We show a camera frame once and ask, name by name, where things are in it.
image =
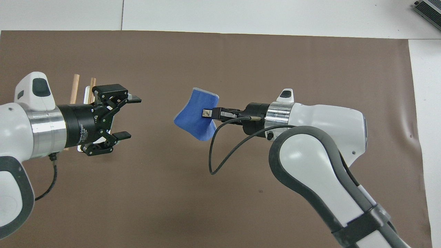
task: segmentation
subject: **black cylinder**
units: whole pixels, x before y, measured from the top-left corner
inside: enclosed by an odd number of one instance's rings
[[[256,103],[252,102],[247,105],[245,110],[240,113],[240,116],[260,116],[262,119],[260,121],[254,120],[243,120],[242,127],[243,131],[247,134],[253,134],[259,130],[265,128],[265,115],[268,111],[269,104],[267,103]],[[258,137],[265,138],[265,133],[260,133],[257,135]]]
[[[58,105],[63,114],[67,128],[65,147],[74,147],[91,143],[100,138],[97,134],[95,120],[98,115],[93,112],[93,106],[87,104]]]

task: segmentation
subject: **white floor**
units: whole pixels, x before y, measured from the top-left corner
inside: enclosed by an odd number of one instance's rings
[[[441,32],[414,0],[0,0],[0,30],[162,30],[410,39],[433,247],[441,247]]]

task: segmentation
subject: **black cable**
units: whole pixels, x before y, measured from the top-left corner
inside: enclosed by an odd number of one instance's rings
[[[262,133],[262,132],[266,132],[272,129],[276,129],[276,128],[293,128],[295,126],[293,125],[277,125],[277,126],[273,126],[273,127],[269,127],[269,128],[264,128],[262,130],[259,130],[251,135],[249,135],[248,137],[246,137],[245,139],[243,139],[239,144],[237,144],[231,151],[230,153],[228,153],[228,155],[223,159],[223,161],[220,163],[220,165],[216,168],[216,170],[212,170],[211,168],[211,154],[213,152],[213,144],[214,144],[214,139],[216,138],[216,134],[217,132],[226,124],[229,124],[231,122],[235,122],[235,121],[242,121],[242,120],[251,120],[250,116],[246,116],[246,117],[238,117],[238,118],[234,118],[234,119],[230,119],[224,123],[222,123],[218,128],[216,128],[216,131],[214,131],[213,134],[213,138],[211,139],[211,144],[210,144],[210,152],[208,154],[208,169],[210,171],[210,174],[214,175],[216,174],[221,167],[224,165],[224,163],[230,158],[230,156],[241,146],[243,145],[246,141],[250,140],[251,138],[257,136],[258,134]]]
[[[52,188],[55,185],[55,181],[56,181],[56,177],[57,177],[57,168],[56,168],[57,156],[58,156],[57,152],[49,154],[49,159],[52,161],[52,165],[54,167],[54,178],[52,179],[52,183],[49,186],[49,188],[46,190],[46,192],[44,192],[41,196],[35,198],[35,201],[38,201],[41,198],[45,197],[52,190]]]

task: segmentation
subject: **black strap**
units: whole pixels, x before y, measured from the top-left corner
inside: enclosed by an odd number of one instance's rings
[[[380,204],[377,204],[366,213],[350,221],[346,227],[333,232],[333,235],[341,246],[353,247],[362,238],[387,225],[389,220],[390,215]]]

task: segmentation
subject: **robotiq logo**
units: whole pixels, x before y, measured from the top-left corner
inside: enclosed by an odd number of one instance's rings
[[[83,127],[83,124],[80,124],[80,140],[78,143],[86,141],[88,134],[89,132]]]

